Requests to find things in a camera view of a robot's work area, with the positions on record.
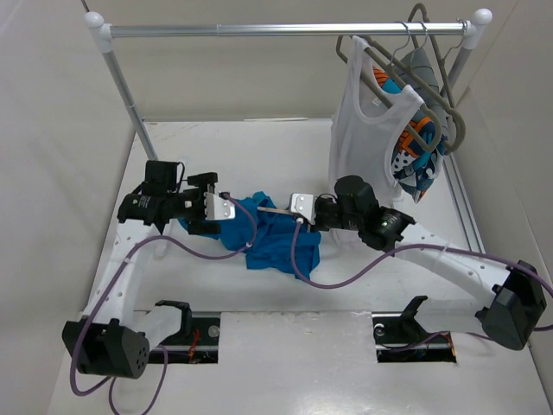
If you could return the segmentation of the blue t shirt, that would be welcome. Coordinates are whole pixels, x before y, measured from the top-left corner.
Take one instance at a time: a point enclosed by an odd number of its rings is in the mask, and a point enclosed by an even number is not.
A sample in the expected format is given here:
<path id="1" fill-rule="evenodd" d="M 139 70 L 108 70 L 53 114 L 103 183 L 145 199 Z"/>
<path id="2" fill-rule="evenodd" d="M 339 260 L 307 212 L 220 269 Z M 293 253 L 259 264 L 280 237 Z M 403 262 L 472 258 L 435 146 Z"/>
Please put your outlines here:
<path id="1" fill-rule="evenodd" d="M 275 268 L 280 272 L 294 274 L 290 250 L 296 228 L 295 220 L 286 214 L 260 211 L 259 208 L 273 208 L 275 204 L 263 191 L 238 201 L 250 213 L 257 224 L 257 236 L 252 247 L 245 250 L 246 267 L 250 270 Z M 237 251 L 251 239 L 251 222 L 245 212 L 238 210 L 233 220 L 219 223 L 220 233 L 206 234 L 206 237 L 221 242 L 225 249 Z M 305 225 L 296 239 L 296 267 L 301 274 L 310 278 L 310 273 L 319 265 L 321 234 L 310 232 Z"/>

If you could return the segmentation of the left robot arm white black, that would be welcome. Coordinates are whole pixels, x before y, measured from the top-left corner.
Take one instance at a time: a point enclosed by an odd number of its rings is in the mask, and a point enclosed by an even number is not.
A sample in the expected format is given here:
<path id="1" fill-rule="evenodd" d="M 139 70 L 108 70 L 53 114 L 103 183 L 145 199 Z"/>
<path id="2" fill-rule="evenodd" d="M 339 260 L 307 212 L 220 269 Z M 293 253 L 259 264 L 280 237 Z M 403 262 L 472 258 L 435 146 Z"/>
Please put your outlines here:
<path id="1" fill-rule="evenodd" d="M 184 175 L 177 162 L 150 160 L 143 181 L 118 209 L 116 239 L 96 292 L 78 321 L 66 322 L 62 340 L 71 355 L 70 375 L 139 378 L 149 353 L 166 339 L 184 342 L 193 332 L 186 302 L 160 300 L 143 316 L 135 315 L 140 284 L 163 230 L 184 220 L 189 230 L 217 233 L 211 216 L 219 197 L 214 172 Z"/>

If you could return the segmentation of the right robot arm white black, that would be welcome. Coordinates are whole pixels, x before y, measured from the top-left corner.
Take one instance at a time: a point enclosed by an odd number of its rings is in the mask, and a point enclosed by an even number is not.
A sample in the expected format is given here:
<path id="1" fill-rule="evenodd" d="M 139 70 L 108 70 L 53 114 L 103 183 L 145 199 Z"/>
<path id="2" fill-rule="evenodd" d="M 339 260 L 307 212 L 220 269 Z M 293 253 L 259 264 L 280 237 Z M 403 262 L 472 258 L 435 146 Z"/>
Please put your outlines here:
<path id="1" fill-rule="evenodd" d="M 335 195 L 314 203 L 314 227 L 356 234 L 368 247 L 418 265 L 466 292 L 459 301 L 413 297 L 401 311 L 376 313 L 375 329 L 390 343 L 414 346 L 445 331 L 467 332 L 510 350 L 521 350 L 545 312 L 552 292 L 532 265 L 471 252 L 446 241 L 411 216 L 380 204 L 358 176 L 340 178 Z"/>

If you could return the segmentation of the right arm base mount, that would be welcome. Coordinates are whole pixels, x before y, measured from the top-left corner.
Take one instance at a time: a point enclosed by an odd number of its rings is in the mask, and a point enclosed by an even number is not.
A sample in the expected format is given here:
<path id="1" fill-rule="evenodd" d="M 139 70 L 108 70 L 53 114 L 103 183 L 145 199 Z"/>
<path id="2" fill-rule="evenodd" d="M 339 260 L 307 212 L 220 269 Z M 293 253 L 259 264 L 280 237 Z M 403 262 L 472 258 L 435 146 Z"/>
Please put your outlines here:
<path id="1" fill-rule="evenodd" d="M 377 363 L 456 363 L 451 334 L 427 332 L 415 316 L 427 296 L 416 296 L 397 312 L 372 313 Z"/>

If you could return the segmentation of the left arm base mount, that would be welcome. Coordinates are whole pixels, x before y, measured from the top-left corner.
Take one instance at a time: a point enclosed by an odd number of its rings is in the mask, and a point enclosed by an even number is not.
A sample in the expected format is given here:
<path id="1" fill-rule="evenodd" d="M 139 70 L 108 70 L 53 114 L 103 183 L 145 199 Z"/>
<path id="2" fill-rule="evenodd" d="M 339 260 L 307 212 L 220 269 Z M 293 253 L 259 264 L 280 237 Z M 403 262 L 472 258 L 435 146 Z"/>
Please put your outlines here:
<path id="1" fill-rule="evenodd" d="M 184 331 L 164 339 L 168 363 L 180 365 L 216 364 L 219 359 L 221 314 L 190 310 Z"/>

